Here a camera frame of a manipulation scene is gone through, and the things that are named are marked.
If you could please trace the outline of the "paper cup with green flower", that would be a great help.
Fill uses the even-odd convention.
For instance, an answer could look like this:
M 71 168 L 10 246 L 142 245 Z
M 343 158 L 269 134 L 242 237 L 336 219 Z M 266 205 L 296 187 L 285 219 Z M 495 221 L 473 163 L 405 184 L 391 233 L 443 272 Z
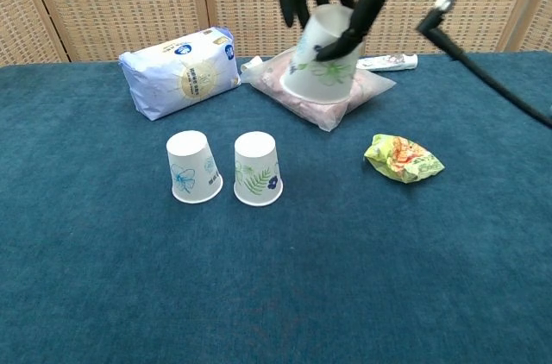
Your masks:
M 352 12 L 338 4 L 320 5 L 311 11 L 292 59 L 280 78 L 286 91 L 318 104 L 339 103 L 349 97 L 360 49 L 357 47 L 332 61 L 317 61 L 316 56 L 348 28 Z

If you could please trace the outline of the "paper cup with blue flower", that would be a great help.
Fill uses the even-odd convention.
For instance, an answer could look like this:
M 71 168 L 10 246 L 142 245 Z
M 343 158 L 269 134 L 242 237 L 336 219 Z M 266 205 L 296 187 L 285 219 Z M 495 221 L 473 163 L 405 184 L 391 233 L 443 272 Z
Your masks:
M 166 142 L 172 177 L 172 194 L 180 202 L 201 204 L 214 198 L 223 188 L 207 137 L 197 130 L 172 135 Z

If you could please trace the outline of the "crumpled yellow-green snack packet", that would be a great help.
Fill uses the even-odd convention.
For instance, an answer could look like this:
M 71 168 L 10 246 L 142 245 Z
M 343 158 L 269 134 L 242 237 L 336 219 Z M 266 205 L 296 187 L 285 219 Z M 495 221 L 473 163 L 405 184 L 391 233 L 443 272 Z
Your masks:
M 375 135 L 364 158 L 377 172 L 404 184 L 435 176 L 445 168 L 427 149 L 398 135 Z

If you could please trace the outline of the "white printed tube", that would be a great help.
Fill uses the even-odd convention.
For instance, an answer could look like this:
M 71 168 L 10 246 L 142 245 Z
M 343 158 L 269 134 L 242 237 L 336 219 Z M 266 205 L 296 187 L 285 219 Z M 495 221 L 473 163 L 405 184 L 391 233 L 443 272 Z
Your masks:
M 416 54 L 397 53 L 358 59 L 356 68 L 370 72 L 395 72 L 416 69 L 417 64 Z

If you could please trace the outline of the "blue table cloth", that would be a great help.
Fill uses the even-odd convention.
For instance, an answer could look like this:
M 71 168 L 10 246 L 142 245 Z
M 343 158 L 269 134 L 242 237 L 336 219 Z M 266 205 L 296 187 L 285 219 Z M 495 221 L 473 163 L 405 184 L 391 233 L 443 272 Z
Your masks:
M 441 55 L 330 133 L 248 85 L 150 122 L 115 62 L 0 68 L 0 364 L 552 364 L 552 129 Z M 223 177 L 172 193 L 166 142 Z M 283 191 L 234 194 L 270 134 Z M 404 184 L 398 135 L 444 170 Z

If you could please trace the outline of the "clear bag with pink cloth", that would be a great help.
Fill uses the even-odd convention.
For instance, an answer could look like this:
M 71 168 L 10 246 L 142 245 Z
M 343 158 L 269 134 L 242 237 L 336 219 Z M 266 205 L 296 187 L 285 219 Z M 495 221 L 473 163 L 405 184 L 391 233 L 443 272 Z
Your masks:
M 294 53 L 295 47 L 291 47 L 268 60 L 263 60 L 260 56 L 253 57 L 240 65 L 241 82 L 252 85 L 295 115 L 327 132 L 335 129 L 346 114 L 390 90 L 396 84 L 389 78 L 366 70 L 357 70 L 346 100 L 335 104 L 307 101 L 286 92 L 279 82 Z

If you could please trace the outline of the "paper cup with fern print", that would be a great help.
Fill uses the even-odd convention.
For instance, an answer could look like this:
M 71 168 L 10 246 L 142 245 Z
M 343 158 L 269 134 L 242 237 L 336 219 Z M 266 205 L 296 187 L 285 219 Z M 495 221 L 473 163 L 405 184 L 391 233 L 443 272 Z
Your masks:
M 234 194 L 244 204 L 263 207 L 274 203 L 283 191 L 274 138 L 251 131 L 235 140 Z

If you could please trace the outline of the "white tissue pack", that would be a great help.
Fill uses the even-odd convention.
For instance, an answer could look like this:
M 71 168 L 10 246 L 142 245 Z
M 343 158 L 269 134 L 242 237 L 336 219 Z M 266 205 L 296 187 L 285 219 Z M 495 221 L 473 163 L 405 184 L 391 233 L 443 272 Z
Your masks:
M 119 55 L 137 111 L 155 121 L 240 85 L 234 36 L 211 27 Z

